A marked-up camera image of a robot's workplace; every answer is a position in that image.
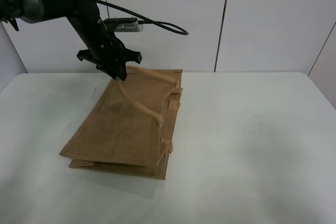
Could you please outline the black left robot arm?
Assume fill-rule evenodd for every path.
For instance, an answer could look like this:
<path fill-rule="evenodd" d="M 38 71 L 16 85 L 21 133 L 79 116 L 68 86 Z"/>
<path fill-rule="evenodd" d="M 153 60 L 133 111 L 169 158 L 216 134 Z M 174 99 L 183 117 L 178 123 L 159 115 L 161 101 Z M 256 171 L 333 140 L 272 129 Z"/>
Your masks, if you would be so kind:
<path fill-rule="evenodd" d="M 125 80 L 127 62 L 141 63 L 140 52 L 127 49 L 115 36 L 120 24 L 116 19 L 103 20 L 96 0 L 1 0 L 1 21 L 18 29 L 16 20 L 35 24 L 47 20 L 67 18 L 86 50 L 77 53 L 113 79 Z"/>

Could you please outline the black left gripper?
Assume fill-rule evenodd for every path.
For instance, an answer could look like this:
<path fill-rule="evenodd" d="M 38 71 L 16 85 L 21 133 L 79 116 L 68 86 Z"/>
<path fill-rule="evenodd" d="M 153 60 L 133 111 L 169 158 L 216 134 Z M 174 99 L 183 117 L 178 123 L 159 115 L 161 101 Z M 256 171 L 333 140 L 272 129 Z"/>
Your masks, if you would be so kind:
<path fill-rule="evenodd" d="M 108 31 L 101 19 L 95 22 L 77 19 L 76 32 L 87 46 L 86 50 L 77 53 L 77 58 L 95 64 L 99 71 L 114 80 L 126 80 L 127 62 L 140 64 L 142 61 L 141 53 L 126 48 L 115 33 Z"/>

